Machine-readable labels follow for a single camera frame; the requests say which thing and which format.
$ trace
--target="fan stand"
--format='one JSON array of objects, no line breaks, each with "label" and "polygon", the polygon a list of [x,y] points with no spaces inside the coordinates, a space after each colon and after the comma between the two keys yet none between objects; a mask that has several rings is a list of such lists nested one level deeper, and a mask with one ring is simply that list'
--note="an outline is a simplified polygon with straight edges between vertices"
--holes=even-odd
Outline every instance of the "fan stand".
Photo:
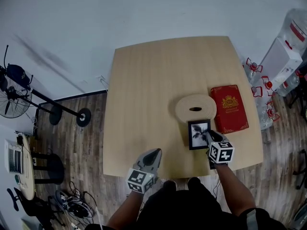
[{"label": "fan stand", "polygon": [[[3,63],[4,63],[4,67],[1,67],[0,66],[0,76],[7,76],[8,78],[12,79],[14,82],[18,83],[20,86],[22,86],[23,88],[25,88],[26,90],[30,91],[32,94],[36,95],[37,97],[43,99],[44,101],[46,101],[47,103],[49,104],[52,104],[53,107],[51,108],[51,111],[47,110],[46,108],[43,108],[35,103],[33,103],[32,101],[28,100],[27,98],[25,98],[25,96],[22,96],[22,95],[16,95],[15,97],[17,98],[21,98],[23,99],[24,101],[36,106],[38,109],[41,109],[45,112],[48,112],[49,113],[49,121],[52,125],[57,125],[59,123],[59,121],[61,120],[61,117],[62,117],[62,111],[66,111],[72,115],[75,115],[76,118],[77,118],[77,124],[80,126],[80,127],[85,127],[87,126],[90,121],[91,121],[91,111],[88,109],[88,108],[82,108],[79,112],[75,112],[65,106],[62,106],[61,104],[51,100],[50,98],[44,96],[43,94],[41,94],[40,92],[30,88],[29,84],[32,82],[29,81],[29,83],[24,83],[22,82],[22,79],[26,76],[25,74],[25,71],[20,67],[20,66],[17,66],[17,65],[13,65],[15,67],[18,67],[19,71],[20,69],[22,69],[23,71],[23,75],[21,76],[21,78],[16,78],[14,79],[14,75],[10,75],[8,74],[7,72],[7,68],[5,66],[5,57],[6,57],[6,53],[7,53],[7,50],[8,50],[8,45],[6,46],[6,50],[5,50],[5,55],[4,55],[4,60],[3,60]],[[7,88],[7,82],[6,82],[6,86],[3,87],[3,83],[4,83],[4,80],[3,80],[3,77],[2,79],[0,78],[0,82],[1,82],[1,90],[4,91],[6,88]]]},{"label": "fan stand", "polygon": [[82,108],[79,112],[75,112],[65,106],[62,106],[61,104],[51,100],[50,98],[44,96],[40,92],[31,89],[29,86],[23,86],[25,89],[29,90],[32,94],[36,95],[37,97],[43,99],[49,104],[52,104],[53,107],[51,108],[51,111],[49,112],[49,122],[52,125],[57,125],[62,117],[62,111],[66,111],[72,115],[76,116],[76,121],[78,126],[85,127],[87,126],[91,121],[91,111],[88,108]]}]

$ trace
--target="red box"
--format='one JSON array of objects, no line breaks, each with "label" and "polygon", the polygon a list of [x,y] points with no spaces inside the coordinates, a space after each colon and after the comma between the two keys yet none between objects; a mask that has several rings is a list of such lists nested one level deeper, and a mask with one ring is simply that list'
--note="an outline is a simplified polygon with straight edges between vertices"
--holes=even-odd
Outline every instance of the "red box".
[{"label": "red box", "polygon": [[217,107],[215,117],[217,131],[222,134],[228,134],[249,127],[237,85],[212,88],[211,97]]}]

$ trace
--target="plastic bottle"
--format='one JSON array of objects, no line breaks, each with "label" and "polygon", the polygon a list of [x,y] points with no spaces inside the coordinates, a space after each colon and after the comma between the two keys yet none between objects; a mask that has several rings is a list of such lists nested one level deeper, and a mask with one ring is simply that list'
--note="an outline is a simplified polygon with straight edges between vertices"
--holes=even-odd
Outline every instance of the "plastic bottle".
[{"label": "plastic bottle", "polygon": [[258,66],[255,62],[251,63],[250,59],[246,60],[244,71],[251,86],[253,86],[261,78],[262,66]]},{"label": "plastic bottle", "polygon": [[291,9],[284,19],[278,37],[302,55],[307,47],[307,11]]},{"label": "plastic bottle", "polygon": [[270,101],[271,97],[274,95],[274,91],[272,90],[273,84],[267,76],[262,76],[257,82],[257,85],[262,89],[262,96],[255,98],[256,106],[258,108],[265,106],[266,103]]},{"label": "plastic bottle", "polygon": [[277,93],[285,97],[291,90],[295,89],[299,84],[299,71],[295,71],[290,77],[277,88]]},{"label": "plastic bottle", "polygon": [[259,108],[258,117],[260,123],[260,129],[265,130],[272,126],[273,122],[280,118],[279,115],[276,114],[275,109],[271,106],[272,102],[269,102],[265,106]]}]

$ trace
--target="cable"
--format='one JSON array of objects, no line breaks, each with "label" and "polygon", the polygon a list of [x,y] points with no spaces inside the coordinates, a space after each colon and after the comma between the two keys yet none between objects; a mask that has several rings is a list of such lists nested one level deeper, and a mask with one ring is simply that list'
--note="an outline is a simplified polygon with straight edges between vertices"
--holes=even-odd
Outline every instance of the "cable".
[{"label": "cable", "polygon": [[74,183],[73,181],[70,181],[70,182],[69,182],[69,188],[70,188],[70,190],[71,190],[71,193],[72,193],[75,197],[80,198],[81,192],[76,188],[75,183]]},{"label": "cable", "polygon": [[33,118],[30,118],[30,116],[28,115],[27,112],[25,112],[25,114],[28,116],[28,118],[31,120],[32,124],[33,124],[33,132],[37,129],[37,125],[35,125],[35,123],[37,123],[37,118],[36,117],[33,117]]},{"label": "cable", "polygon": [[82,223],[82,222],[79,221],[78,219],[75,219],[75,218],[73,217],[73,215],[72,215],[69,211],[67,211],[67,212],[68,212],[68,214],[70,215],[71,218],[73,218],[75,221],[78,222],[78,224],[81,224],[84,228],[87,226],[86,224]]},{"label": "cable", "polygon": [[88,192],[83,192],[83,194],[85,195],[85,194],[88,194],[89,196],[91,196],[92,197],[92,199],[94,200],[94,202],[95,202],[95,205],[97,206],[97,203],[96,203],[96,200],[94,199],[94,197],[90,194],[90,193],[88,193]]},{"label": "cable", "polygon": [[214,187],[213,189],[213,194],[215,196],[215,199],[217,199],[217,193],[219,191],[219,186],[221,185],[221,181],[220,181],[220,178],[217,180],[217,183],[216,183],[216,186]]},{"label": "cable", "polygon": [[107,86],[109,86],[108,82],[106,81],[106,79],[104,78],[104,76],[100,75],[100,79],[99,81],[102,83],[102,85],[104,86],[104,88],[106,89],[106,93],[108,93],[108,88],[105,86],[105,84]]}]

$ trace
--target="black stool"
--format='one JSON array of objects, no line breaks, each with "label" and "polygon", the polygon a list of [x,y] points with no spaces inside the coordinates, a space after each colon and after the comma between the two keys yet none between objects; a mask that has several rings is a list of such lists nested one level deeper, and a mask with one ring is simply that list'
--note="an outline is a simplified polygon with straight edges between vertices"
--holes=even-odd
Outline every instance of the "black stool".
[{"label": "black stool", "polygon": [[64,180],[64,166],[58,155],[52,153],[50,155],[31,152],[32,158],[46,159],[47,166],[33,166],[34,170],[47,171],[49,179],[35,179],[35,184],[57,184],[60,185]]}]

